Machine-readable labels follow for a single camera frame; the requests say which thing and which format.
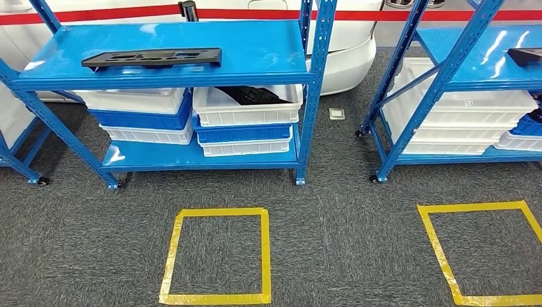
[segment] shelf unit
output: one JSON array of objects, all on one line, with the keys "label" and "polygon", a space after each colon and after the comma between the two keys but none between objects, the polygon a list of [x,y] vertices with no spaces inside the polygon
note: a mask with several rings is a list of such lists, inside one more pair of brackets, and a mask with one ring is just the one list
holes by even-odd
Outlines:
[{"label": "shelf unit", "polygon": [[[482,155],[403,154],[415,130],[445,92],[542,89],[542,65],[518,67],[506,53],[509,48],[542,46],[542,26],[488,27],[504,0],[468,0],[476,10],[464,28],[418,29],[429,1],[416,0],[368,115],[356,132],[360,137],[372,135],[382,161],[376,175],[369,179],[372,182],[387,181],[387,175],[395,165],[542,161],[542,152],[499,150],[493,146]],[[412,40],[420,42],[435,67],[386,97]],[[403,133],[393,143],[382,106],[435,74],[435,80]],[[390,144],[389,150],[376,131],[379,119]]]},{"label": "shelf unit", "polygon": [[19,151],[21,145],[30,135],[30,132],[34,130],[36,127],[36,124],[39,122],[38,118],[34,118],[34,120],[28,125],[28,127],[22,132],[22,134],[17,138],[15,143],[11,148],[8,148],[8,145],[6,144],[6,140],[4,139],[4,136],[2,135],[2,132],[0,131],[0,168],[13,168],[15,171],[18,171],[21,175],[28,178],[29,184],[40,184],[40,185],[46,185],[49,183],[49,179],[47,177],[42,177],[37,172],[33,171],[29,165],[34,160],[34,157],[36,157],[36,154],[40,150],[40,148],[43,145],[43,142],[45,142],[45,139],[47,139],[47,136],[49,135],[49,128],[45,127],[42,129],[40,136],[38,139],[34,142],[28,153],[26,154],[23,161],[19,160],[15,157],[15,154]]},{"label": "shelf unit", "polygon": [[[110,189],[118,187],[113,171],[183,169],[295,169],[305,184],[321,82],[337,0],[318,3],[311,67],[305,58],[312,0],[302,0],[298,20],[174,22],[62,26],[43,0],[30,1],[54,33],[48,44],[18,74],[0,60],[0,79],[41,118]],[[165,48],[222,48],[222,65],[175,65],[145,69],[112,67],[92,72],[81,60],[105,51]],[[195,138],[187,146],[113,141],[99,161],[37,99],[35,91],[169,88],[267,84],[305,84],[305,117],[286,153],[204,157]]]}]

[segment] yellow floor tape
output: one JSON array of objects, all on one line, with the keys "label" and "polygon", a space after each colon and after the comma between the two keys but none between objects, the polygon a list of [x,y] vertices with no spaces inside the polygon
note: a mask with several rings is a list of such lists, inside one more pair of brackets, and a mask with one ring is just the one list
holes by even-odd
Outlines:
[{"label": "yellow floor tape", "polygon": [[504,203],[468,203],[463,205],[434,205],[420,206],[418,212],[422,217],[425,229],[431,241],[431,245],[435,250],[435,254],[440,264],[440,268],[444,273],[444,277],[450,286],[454,302],[457,305],[467,306],[524,306],[542,304],[542,294],[532,295],[499,295],[499,296],[463,296],[457,284],[457,281],[452,273],[450,265],[444,256],[442,246],[438,241],[437,234],[429,218],[430,213],[450,213],[450,212],[470,212],[470,211],[486,211],[486,210],[521,210],[531,225],[534,233],[542,243],[542,229],[532,215],[525,201],[509,201]]},{"label": "yellow floor tape", "polygon": [[[175,255],[184,217],[260,216],[261,225],[261,293],[258,294],[170,294]],[[231,305],[271,303],[271,255],[269,248],[269,215],[264,208],[183,209],[175,218],[159,302],[169,305]]]}]

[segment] white plastic crate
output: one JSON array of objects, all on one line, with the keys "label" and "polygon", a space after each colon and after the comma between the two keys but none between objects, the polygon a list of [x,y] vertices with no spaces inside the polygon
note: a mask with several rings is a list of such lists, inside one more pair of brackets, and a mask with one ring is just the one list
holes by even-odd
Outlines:
[{"label": "white plastic crate", "polygon": [[[410,81],[433,68],[429,58],[405,58],[403,68],[394,80],[394,92]],[[389,102],[386,106],[400,107],[401,112],[410,118],[427,92],[436,75]],[[433,106],[420,128],[429,126],[508,127],[517,125],[526,113],[538,108],[527,91],[466,91],[444,93]]]},{"label": "white plastic crate", "polygon": [[0,131],[8,148],[34,120],[34,114],[3,84],[0,83]]},{"label": "white plastic crate", "polygon": [[100,125],[102,129],[109,133],[112,140],[130,141],[143,143],[163,143],[187,145],[192,139],[194,132],[190,121],[187,122],[183,130],[161,130],[161,129],[142,129],[126,127],[106,127]]},{"label": "white plastic crate", "polygon": [[481,155],[495,142],[494,139],[469,141],[462,139],[454,141],[448,139],[441,142],[439,139],[427,139],[423,142],[411,141],[403,151],[404,154],[441,154],[441,155]]},{"label": "white plastic crate", "polygon": [[263,86],[290,104],[241,106],[217,88],[194,88],[193,108],[202,126],[257,125],[262,123],[297,123],[303,104],[303,87],[294,85]]},{"label": "white plastic crate", "polygon": [[500,137],[495,148],[509,150],[528,150],[542,152],[542,136],[517,136],[506,132]]},{"label": "white plastic crate", "polygon": [[[395,143],[405,128],[400,120],[400,113],[391,112],[392,109],[383,109],[391,131],[392,142]],[[404,154],[442,154],[442,155],[481,155],[484,151],[499,140],[501,131],[471,132],[471,138],[461,134],[462,130],[449,130],[441,127],[418,129],[410,140]],[[483,134],[489,134],[488,138],[478,138]]]},{"label": "white plastic crate", "polygon": [[267,139],[257,141],[223,142],[223,143],[200,143],[205,157],[222,157],[227,155],[253,155],[271,154],[275,152],[287,152],[290,150],[290,141],[293,135],[290,128],[288,139]]},{"label": "white plastic crate", "polygon": [[150,88],[129,90],[77,90],[89,109],[175,114],[179,110],[184,88]]},{"label": "white plastic crate", "polygon": [[[407,125],[410,119],[405,115],[401,105],[406,104],[404,97],[397,98],[397,105],[394,107],[384,106],[382,112],[386,118],[390,130],[392,132],[392,140],[395,143],[401,132]],[[498,139],[500,136],[516,127],[514,124],[508,125],[490,125],[490,124],[458,124],[458,123],[440,123],[431,125],[423,125],[415,130],[411,141],[423,139]]]}]

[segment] red stripe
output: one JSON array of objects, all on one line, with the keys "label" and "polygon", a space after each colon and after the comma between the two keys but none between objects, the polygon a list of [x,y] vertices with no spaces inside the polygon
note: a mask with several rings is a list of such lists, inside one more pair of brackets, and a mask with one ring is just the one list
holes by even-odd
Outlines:
[{"label": "red stripe", "polygon": [[[292,10],[218,10],[199,9],[202,19],[297,19],[298,11]],[[135,8],[109,8],[104,10],[86,10],[57,12],[61,22],[107,20],[131,17],[147,17],[179,14],[177,5],[140,6]],[[406,21],[409,11],[337,11],[335,20],[369,20],[369,21]],[[472,11],[427,11],[423,21],[468,21]],[[542,20],[542,10],[532,11],[499,11],[494,20]],[[0,26],[12,24],[37,24],[41,19],[35,13],[0,15]]]}]

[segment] blue plastic crate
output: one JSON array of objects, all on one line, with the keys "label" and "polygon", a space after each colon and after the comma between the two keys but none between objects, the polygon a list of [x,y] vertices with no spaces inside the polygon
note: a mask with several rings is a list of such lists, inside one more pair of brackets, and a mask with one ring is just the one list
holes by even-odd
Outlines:
[{"label": "blue plastic crate", "polygon": [[199,116],[194,113],[192,127],[197,132],[200,143],[222,143],[260,139],[287,139],[290,137],[291,124],[202,127]]},{"label": "blue plastic crate", "polygon": [[[540,97],[540,93],[531,92],[531,94],[533,98],[537,99],[539,107],[539,109],[534,110],[533,113],[538,114],[540,117],[542,114],[540,111],[542,109],[542,97]],[[526,114],[524,117],[522,117],[522,119],[520,119],[518,126],[510,130],[510,133],[517,136],[542,136],[542,123],[533,120],[529,114]]]},{"label": "blue plastic crate", "polygon": [[106,111],[88,109],[102,126],[145,129],[183,130],[191,116],[192,95],[188,90],[176,114]]}]

